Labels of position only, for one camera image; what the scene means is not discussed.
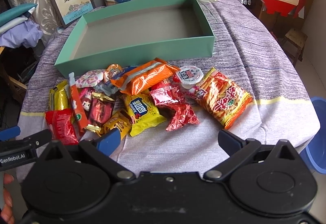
teal fabric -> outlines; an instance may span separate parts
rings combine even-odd
[[[23,13],[27,12],[29,9],[36,7],[37,4],[35,3],[25,3],[18,5],[10,10],[5,11],[4,13],[0,14],[0,26],[3,26],[5,23],[11,21],[14,18],[22,15]]]

human hand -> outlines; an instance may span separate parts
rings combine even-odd
[[[4,174],[4,178],[3,178],[4,184],[9,184],[12,183],[13,181],[14,181],[14,177],[12,177],[10,174],[7,173]],[[2,209],[0,216],[8,224],[14,224],[15,219],[14,216],[12,215],[12,197],[8,192],[8,190],[6,190],[5,188],[3,189],[3,199],[4,199],[4,207]]]

screw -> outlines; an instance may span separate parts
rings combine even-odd
[[[168,182],[173,182],[174,178],[173,177],[166,177],[165,180],[168,181]]]
[[[221,178],[223,174],[219,170],[209,170],[206,173],[206,176],[213,179]]]
[[[134,176],[134,174],[131,171],[128,170],[121,170],[117,173],[117,176],[121,179],[130,179],[131,177]]]

mint green box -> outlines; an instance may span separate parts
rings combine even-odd
[[[65,77],[155,57],[211,57],[214,34],[197,0],[132,0],[83,15],[55,67]]]

blue plastic basin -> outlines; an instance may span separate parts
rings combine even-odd
[[[309,168],[326,174],[326,100],[321,97],[313,97],[311,101],[320,122],[320,130],[300,156]]]

